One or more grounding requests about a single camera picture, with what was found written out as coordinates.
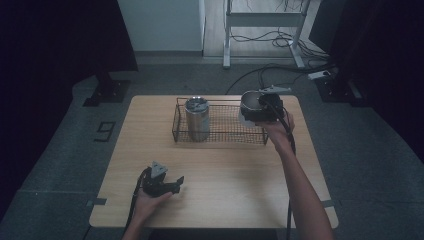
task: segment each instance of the wire basket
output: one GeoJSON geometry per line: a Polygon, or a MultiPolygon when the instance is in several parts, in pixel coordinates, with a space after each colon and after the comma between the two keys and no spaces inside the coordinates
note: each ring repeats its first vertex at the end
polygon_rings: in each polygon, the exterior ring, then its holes
{"type": "MultiPolygon", "coordinates": [[[[188,98],[177,98],[172,135],[175,142],[194,141],[188,130],[185,101],[188,98]]],[[[223,105],[223,102],[239,102],[239,100],[208,100],[209,102],[209,136],[201,142],[236,142],[266,144],[268,134],[261,127],[248,128],[240,124],[240,107],[223,105]]]]}

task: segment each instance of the cable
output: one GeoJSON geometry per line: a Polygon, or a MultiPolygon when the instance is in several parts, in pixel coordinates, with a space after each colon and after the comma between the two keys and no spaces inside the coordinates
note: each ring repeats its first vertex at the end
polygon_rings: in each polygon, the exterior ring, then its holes
{"type": "Polygon", "coordinates": [[[85,231],[85,234],[84,234],[84,237],[82,238],[82,240],[85,240],[87,238],[87,235],[88,235],[88,232],[90,231],[90,229],[91,229],[91,225],[88,224],[87,231],[85,231]]]}
{"type": "Polygon", "coordinates": [[[258,72],[258,71],[262,71],[264,69],[282,69],[282,70],[287,70],[287,71],[296,72],[296,73],[308,74],[308,73],[314,73],[314,72],[324,71],[324,70],[327,70],[327,69],[330,69],[330,68],[334,68],[334,67],[335,67],[335,64],[334,63],[327,63],[327,64],[324,64],[324,65],[318,66],[316,68],[310,68],[310,69],[299,69],[299,68],[289,67],[289,66],[285,66],[285,65],[281,65],[281,64],[275,64],[275,63],[267,64],[264,67],[261,67],[261,68],[258,68],[258,69],[254,69],[252,71],[249,71],[249,72],[245,73],[243,76],[239,77],[227,89],[227,91],[225,92],[225,95],[228,95],[228,93],[234,87],[234,85],[236,85],[244,77],[248,76],[249,74],[252,74],[252,73],[255,73],[255,72],[258,72]]]}

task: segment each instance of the black cable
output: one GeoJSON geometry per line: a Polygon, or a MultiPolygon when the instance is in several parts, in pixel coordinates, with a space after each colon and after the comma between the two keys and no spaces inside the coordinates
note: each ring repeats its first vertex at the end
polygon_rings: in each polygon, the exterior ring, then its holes
{"type": "Polygon", "coordinates": [[[239,77],[236,81],[234,81],[231,84],[231,86],[225,92],[225,95],[228,95],[228,93],[234,87],[234,85],[236,85],[244,77],[246,77],[247,75],[252,74],[254,72],[262,71],[263,69],[282,69],[282,70],[287,70],[287,71],[296,72],[296,73],[308,74],[308,73],[314,73],[314,72],[324,71],[324,70],[327,70],[327,69],[330,69],[330,68],[335,67],[335,64],[334,63],[327,63],[327,64],[324,64],[324,65],[318,66],[316,68],[310,68],[310,69],[299,69],[299,68],[296,68],[296,67],[289,67],[289,66],[280,65],[280,64],[272,64],[272,65],[274,65],[274,66],[265,66],[265,67],[254,69],[252,71],[249,71],[249,72],[245,73],[243,76],[239,77]]]}
{"type": "Polygon", "coordinates": [[[141,172],[140,177],[138,177],[138,179],[137,179],[137,184],[135,186],[134,193],[133,193],[133,196],[132,196],[130,212],[128,214],[127,223],[125,224],[124,233],[126,232],[128,226],[130,225],[131,219],[133,217],[134,207],[135,207],[135,203],[136,203],[137,197],[138,197],[138,191],[140,190],[141,182],[142,182],[143,178],[146,176],[146,172],[147,172],[147,169],[144,169],[143,172],[141,172]]]}
{"type": "Polygon", "coordinates": [[[84,237],[82,238],[82,240],[85,240],[87,238],[87,235],[88,235],[88,232],[90,231],[90,229],[91,229],[91,225],[88,224],[87,231],[85,231],[85,234],[84,234],[84,237]]]}

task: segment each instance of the silver can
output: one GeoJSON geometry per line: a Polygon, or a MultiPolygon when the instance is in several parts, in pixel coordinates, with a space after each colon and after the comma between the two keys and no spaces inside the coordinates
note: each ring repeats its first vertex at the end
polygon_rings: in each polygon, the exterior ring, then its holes
{"type": "Polygon", "coordinates": [[[185,103],[188,135],[193,141],[204,141],[209,137],[209,103],[202,97],[192,97],[185,103]]]}

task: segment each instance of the black object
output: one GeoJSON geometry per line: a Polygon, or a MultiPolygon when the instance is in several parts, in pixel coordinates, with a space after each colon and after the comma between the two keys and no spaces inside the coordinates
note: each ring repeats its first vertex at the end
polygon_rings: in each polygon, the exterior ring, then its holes
{"type": "Polygon", "coordinates": [[[141,175],[141,186],[143,191],[149,194],[151,197],[159,197],[167,192],[179,193],[180,186],[184,182],[184,176],[180,177],[174,183],[164,183],[166,173],[162,173],[159,176],[152,178],[152,168],[147,167],[141,175]]]}
{"type": "Polygon", "coordinates": [[[275,122],[278,117],[271,106],[281,118],[284,118],[283,101],[278,94],[250,91],[243,94],[240,111],[246,121],[275,122]]]}

